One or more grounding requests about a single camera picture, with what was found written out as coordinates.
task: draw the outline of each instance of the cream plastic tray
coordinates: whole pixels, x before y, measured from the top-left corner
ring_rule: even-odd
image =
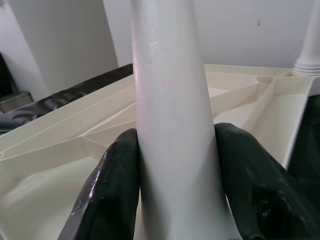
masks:
[[[206,65],[205,70],[214,123],[249,131],[288,167],[318,79],[281,68]],[[129,76],[0,136],[2,238],[56,240],[86,178],[115,138],[136,126],[135,119]]]

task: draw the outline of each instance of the black tarp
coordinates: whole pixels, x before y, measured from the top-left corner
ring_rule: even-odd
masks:
[[[129,64],[0,115],[0,135],[8,133],[131,74],[133,74],[133,65]]]

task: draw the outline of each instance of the white surface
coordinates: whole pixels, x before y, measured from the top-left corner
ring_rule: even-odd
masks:
[[[118,65],[132,64],[130,1],[103,0]]]
[[[193,2],[131,1],[142,219],[148,240],[240,237],[221,191]],[[226,76],[216,75],[219,89],[243,85],[241,76],[232,82],[232,76],[224,81]]]
[[[117,68],[102,1],[9,3],[49,94]]]
[[[105,149],[77,138],[2,161],[11,178],[0,186],[2,237],[56,240]]]
[[[38,65],[7,0],[0,7],[0,53],[20,90],[30,92],[35,101],[49,95]]]
[[[293,71],[299,75],[320,76],[320,0],[314,0],[302,53]]]
[[[103,2],[119,65],[132,63],[130,1]],[[205,63],[292,68],[303,46],[313,0],[281,0],[276,6],[274,0],[194,4]]]
[[[208,85],[223,91],[210,99],[214,122],[249,130],[288,167],[308,95],[319,80],[279,68],[207,65],[206,70],[216,73]],[[0,137],[0,147],[10,142],[18,147],[10,150],[18,155],[0,160],[0,232],[8,240],[57,239],[97,161],[119,134],[136,126],[133,83],[130,76]],[[136,237],[141,218],[139,206]]]

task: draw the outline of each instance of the white column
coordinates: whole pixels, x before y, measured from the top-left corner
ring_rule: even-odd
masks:
[[[298,75],[320,75],[320,0],[314,0],[302,53],[293,72]]]
[[[193,1],[131,3],[147,239],[239,239],[221,188]]]

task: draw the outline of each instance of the white cylindrical pole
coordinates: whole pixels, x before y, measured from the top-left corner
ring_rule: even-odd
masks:
[[[298,75],[320,75],[320,0],[314,0],[301,56],[293,72]]]
[[[131,3],[147,239],[239,239],[221,188],[193,1]]]

